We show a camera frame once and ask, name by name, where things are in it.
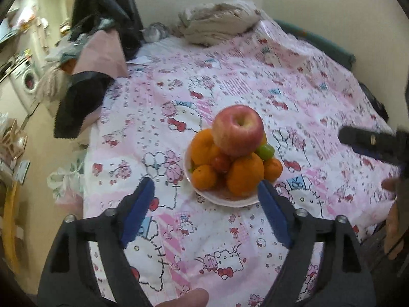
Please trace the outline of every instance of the floor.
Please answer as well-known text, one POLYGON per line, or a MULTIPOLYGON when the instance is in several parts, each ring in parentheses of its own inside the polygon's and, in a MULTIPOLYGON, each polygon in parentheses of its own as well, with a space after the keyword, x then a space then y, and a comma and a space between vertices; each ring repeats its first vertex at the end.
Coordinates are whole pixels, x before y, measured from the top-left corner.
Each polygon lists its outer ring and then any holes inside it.
POLYGON ((20 189, 18 224, 24 229, 25 239, 17 246, 21 271, 16 279, 27 293, 36 294, 48 251, 68 214, 54 204, 46 178, 57 168, 69 165, 73 141, 53 137, 54 120, 42 104, 29 118, 24 130, 28 140, 22 158, 30 160, 31 164, 20 189))

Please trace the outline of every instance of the white plastic bag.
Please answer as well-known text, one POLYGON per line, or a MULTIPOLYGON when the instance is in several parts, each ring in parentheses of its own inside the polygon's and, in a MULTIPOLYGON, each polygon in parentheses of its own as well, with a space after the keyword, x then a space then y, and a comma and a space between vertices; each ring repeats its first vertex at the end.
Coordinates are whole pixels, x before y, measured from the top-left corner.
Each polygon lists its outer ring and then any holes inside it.
POLYGON ((9 114, 0 112, 0 138, 3 138, 9 126, 9 114))
POLYGON ((86 150, 75 152, 76 160, 69 169, 62 167, 47 177, 47 185, 53 190, 55 203, 82 218, 84 159, 86 150))

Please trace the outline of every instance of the pink fabric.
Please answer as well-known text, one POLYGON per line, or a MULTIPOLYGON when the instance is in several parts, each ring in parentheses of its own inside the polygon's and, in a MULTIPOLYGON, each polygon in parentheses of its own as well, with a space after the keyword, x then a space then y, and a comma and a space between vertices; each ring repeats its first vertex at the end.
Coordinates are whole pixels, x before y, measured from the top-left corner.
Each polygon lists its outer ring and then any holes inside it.
MULTIPOLYGON (((125 250, 155 305, 196 287, 210 307, 259 306, 287 250, 277 243, 259 205, 233 209, 196 195, 183 155, 199 130, 224 107, 242 103, 262 117, 268 142, 285 164, 275 183, 296 208, 321 218, 348 216, 361 240, 386 217, 391 195, 380 182, 397 169, 340 144, 342 125, 390 131, 353 75, 273 22, 200 51, 151 56, 128 65, 130 79, 107 91, 92 130, 85 166, 85 217, 97 216, 155 181, 156 198, 125 250)), ((317 246, 300 297, 314 285, 317 246)), ((100 257, 91 246, 102 294, 112 299, 100 257)))
POLYGON ((111 76, 128 77, 125 56, 118 32, 98 30, 81 51, 72 75, 83 71, 96 71, 111 76))

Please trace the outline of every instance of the folded blanket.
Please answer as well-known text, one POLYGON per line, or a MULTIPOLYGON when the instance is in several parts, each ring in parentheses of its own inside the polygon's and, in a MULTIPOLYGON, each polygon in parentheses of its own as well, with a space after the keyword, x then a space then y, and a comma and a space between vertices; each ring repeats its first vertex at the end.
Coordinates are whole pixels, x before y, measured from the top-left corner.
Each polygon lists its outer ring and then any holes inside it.
POLYGON ((213 46, 246 32, 260 20, 253 2, 201 4, 179 13, 178 30, 192 44, 213 46))

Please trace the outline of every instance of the fruit plate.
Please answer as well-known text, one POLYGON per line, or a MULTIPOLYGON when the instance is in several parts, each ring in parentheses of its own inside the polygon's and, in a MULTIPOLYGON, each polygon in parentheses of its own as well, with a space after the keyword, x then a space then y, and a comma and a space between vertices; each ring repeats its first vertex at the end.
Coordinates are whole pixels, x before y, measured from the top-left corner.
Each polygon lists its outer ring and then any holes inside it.
MULTIPOLYGON (((183 158, 183 169, 185 171, 185 176, 187 180, 192 185, 191 168, 192 168, 192 160, 190 157, 190 147, 188 147, 185 152, 185 157, 183 158)), ((206 191, 197 190, 193 185, 192 187, 196 193, 198 193, 200 196, 203 196, 206 200, 214 204, 217 204, 217 205, 223 205, 225 207, 241 208, 241 207, 247 207, 249 205, 258 203, 257 191, 254 191, 254 193, 249 197, 240 198, 240 197, 234 196, 227 189, 227 187, 220 189, 220 190, 206 190, 206 191)))

